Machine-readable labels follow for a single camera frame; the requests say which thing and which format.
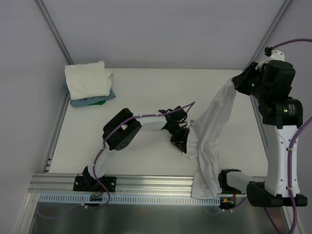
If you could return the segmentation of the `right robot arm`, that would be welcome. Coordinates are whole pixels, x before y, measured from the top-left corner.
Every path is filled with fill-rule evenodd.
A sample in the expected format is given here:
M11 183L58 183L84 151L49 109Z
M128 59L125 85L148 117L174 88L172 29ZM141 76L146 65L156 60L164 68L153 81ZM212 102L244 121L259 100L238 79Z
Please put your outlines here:
M303 106L289 95L294 76L292 64L274 59L262 65L252 62L232 79L238 92L258 101L268 168L264 181L237 169L222 170L217 184L222 193L245 193L255 207L307 206L297 182L295 145L303 125Z

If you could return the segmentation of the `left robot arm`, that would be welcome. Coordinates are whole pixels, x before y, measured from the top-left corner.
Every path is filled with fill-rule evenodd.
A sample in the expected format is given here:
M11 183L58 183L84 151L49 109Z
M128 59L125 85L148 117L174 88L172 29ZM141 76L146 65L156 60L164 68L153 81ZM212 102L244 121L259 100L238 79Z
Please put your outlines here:
M171 144L182 153L187 153L190 130L186 118L187 111L181 106L137 116L128 108L122 109L103 127L102 147L93 163L86 166L82 172L84 188L96 191L102 187L109 154L126 148L140 130L166 130L171 135Z

